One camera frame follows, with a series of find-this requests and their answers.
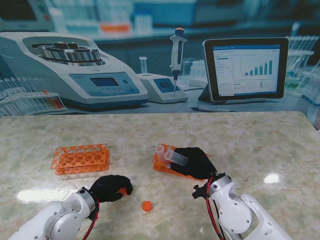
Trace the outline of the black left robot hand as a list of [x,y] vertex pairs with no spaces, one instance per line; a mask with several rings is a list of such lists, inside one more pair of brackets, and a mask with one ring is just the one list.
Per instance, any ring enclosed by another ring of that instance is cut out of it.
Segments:
[[126,189],[127,195],[131,195],[133,186],[129,178],[122,175],[105,175],[99,177],[88,191],[93,193],[100,203],[104,203],[120,200],[123,194],[119,190],[122,188]]

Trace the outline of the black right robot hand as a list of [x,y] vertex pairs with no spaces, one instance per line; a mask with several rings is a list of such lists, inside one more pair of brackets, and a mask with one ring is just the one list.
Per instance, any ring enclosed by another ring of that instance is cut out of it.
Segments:
[[199,147],[176,148],[174,152],[188,158],[186,165],[179,165],[174,162],[169,163],[167,168],[174,172],[184,176],[191,176],[198,180],[209,179],[218,174],[210,159]]

